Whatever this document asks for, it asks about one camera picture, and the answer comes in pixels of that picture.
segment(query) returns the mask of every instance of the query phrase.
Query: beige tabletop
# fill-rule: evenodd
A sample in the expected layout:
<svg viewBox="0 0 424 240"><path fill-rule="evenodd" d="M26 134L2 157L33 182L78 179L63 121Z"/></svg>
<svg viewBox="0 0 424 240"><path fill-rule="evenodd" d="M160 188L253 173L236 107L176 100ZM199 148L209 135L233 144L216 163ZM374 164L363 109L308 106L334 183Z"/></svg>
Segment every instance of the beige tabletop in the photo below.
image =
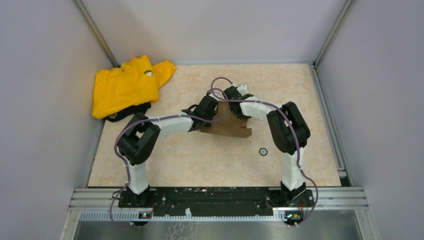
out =
<svg viewBox="0 0 424 240"><path fill-rule="evenodd" d="M303 169L318 186L340 186L314 83L307 64L180 65L159 90L160 100L146 115L167 116L199 103L211 81L224 76L247 83L255 97L285 104L296 103L310 128ZM219 80L216 86L229 86ZM123 162L113 150L117 135L131 116L106 121L88 185L122 186L127 180ZM147 178L152 187L268 187L282 179L282 153L274 145L268 123L249 119L249 138L201 132L184 132L159 138L147 160ZM268 154L261 156L260 148Z"/></svg>

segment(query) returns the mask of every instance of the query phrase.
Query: black garment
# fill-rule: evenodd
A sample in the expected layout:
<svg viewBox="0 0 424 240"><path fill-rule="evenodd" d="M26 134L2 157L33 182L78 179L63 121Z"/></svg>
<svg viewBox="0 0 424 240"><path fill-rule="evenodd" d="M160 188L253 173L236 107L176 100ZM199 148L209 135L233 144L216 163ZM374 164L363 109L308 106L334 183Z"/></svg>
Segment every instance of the black garment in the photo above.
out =
<svg viewBox="0 0 424 240"><path fill-rule="evenodd" d="M140 113L142 112L143 114L146 114L147 109L149 109L152 106L152 104L150 102L146 102L140 105L132 105L129 106L125 109L120 110L117 113L111 114L107 117L105 117L106 120L114 123L117 122L119 120L124 119L126 116L131 115L131 114L135 114L135 113Z"/></svg>

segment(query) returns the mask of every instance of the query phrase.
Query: gray floor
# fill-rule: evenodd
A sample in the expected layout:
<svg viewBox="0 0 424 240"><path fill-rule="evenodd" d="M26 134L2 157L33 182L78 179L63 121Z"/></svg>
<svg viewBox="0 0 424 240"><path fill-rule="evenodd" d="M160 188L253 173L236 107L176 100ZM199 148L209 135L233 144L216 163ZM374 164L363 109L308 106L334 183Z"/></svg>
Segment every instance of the gray floor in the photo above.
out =
<svg viewBox="0 0 424 240"><path fill-rule="evenodd" d="M110 221L80 221L75 240L357 240L354 211L316 211L300 228L282 222L149 222L121 229Z"/></svg>

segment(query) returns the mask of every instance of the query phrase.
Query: yellow sweatshirt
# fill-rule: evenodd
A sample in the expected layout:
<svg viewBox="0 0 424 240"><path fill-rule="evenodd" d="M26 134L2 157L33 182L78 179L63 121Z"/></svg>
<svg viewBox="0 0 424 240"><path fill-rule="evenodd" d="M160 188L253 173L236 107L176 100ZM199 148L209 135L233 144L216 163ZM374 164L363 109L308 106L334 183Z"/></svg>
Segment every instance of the yellow sweatshirt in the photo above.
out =
<svg viewBox="0 0 424 240"><path fill-rule="evenodd" d="M154 66L143 55L125 62L121 68L102 69L94 82L92 116L105 118L132 105L159 100L159 88L177 68L166 60Z"/></svg>

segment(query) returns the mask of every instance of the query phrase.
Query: white wall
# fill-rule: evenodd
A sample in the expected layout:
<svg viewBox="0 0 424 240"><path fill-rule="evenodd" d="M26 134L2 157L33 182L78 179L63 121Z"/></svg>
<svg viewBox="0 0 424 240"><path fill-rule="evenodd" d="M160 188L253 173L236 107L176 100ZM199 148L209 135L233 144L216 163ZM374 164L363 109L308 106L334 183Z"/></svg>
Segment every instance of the white wall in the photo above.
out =
<svg viewBox="0 0 424 240"><path fill-rule="evenodd" d="M422 239L424 1L357 1L319 66L384 240Z"/></svg>
<svg viewBox="0 0 424 240"><path fill-rule="evenodd" d="M103 52L70 0L0 4L0 238L57 239L100 121Z"/></svg>
<svg viewBox="0 0 424 240"><path fill-rule="evenodd" d="M84 0L119 63L305 62L344 0Z"/></svg>

